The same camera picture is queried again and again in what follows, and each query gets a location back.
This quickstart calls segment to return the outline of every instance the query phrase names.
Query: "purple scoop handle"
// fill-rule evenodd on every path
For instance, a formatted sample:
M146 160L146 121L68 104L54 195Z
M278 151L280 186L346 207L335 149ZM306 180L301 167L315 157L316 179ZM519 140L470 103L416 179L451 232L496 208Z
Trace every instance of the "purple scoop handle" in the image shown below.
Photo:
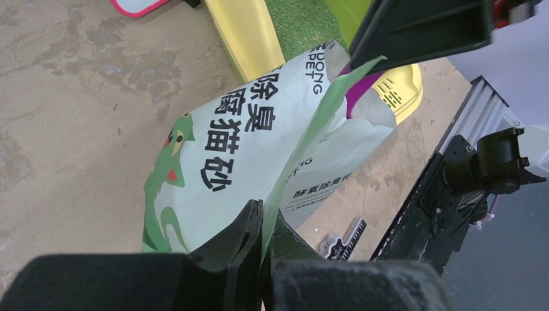
M346 73L349 73L349 66L345 66L343 70L339 73L339 75L345 75ZM383 72L376 73L371 76L365 76L362 80L358 81L354 86L352 86L347 94L345 94L345 97L347 98L347 119L352 119L351 111L353 111L353 107L357 104L357 101L368 91L369 88L372 87L372 85L379 79L379 77L383 75Z

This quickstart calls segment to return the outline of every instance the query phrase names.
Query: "green artificial turf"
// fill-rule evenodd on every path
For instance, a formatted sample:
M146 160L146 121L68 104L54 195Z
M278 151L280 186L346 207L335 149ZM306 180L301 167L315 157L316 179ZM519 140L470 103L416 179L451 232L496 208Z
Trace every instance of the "green artificial turf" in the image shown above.
M324 0L265 0L286 61L330 39L346 44Z

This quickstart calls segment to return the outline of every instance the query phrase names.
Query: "bag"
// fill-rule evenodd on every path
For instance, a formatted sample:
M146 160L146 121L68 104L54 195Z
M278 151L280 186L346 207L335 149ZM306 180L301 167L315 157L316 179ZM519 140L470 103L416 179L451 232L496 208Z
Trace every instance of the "bag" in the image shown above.
M379 101L355 106L369 121L346 119L344 94L371 67L330 86L347 61L331 41L179 118L144 186L143 251L191 252L250 199L266 199L264 242L279 208L302 224L396 127Z

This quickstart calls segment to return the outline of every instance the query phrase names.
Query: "black cable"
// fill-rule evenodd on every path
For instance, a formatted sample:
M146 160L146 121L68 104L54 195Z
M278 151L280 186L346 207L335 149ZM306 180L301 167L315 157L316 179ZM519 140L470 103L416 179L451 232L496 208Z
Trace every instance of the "black cable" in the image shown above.
M467 216L462 220L462 222L458 225L458 227L452 231L451 233L449 233L448 235L439 235L437 232L436 232L436 210L434 212L434 217L432 217L432 232L435 236L437 237L440 237L440 238L447 238L448 236L451 236L453 234L455 234L456 232L458 232L461 228L463 228L463 226L468 223L472 218L473 218L473 215L475 214L476 210L482 205L482 203L484 202L484 200L486 200L486 198L488 197L489 193L488 192L484 192L482 194L482 196L480 197L480 199L478 199L478 201L476 203L474 203L474 207L469 211L469 213L467 214Z

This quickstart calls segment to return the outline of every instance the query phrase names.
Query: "blue-gray background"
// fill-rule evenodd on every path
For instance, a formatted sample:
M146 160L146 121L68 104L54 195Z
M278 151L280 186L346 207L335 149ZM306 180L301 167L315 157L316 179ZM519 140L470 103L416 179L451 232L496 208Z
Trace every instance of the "blue-gray background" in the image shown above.
M484 76L523 124L549 124L549 1L538 7L494 44L449 58L467 79ZM548 202L549 183L524 186L469 231L442 276L456 311L549 310Z

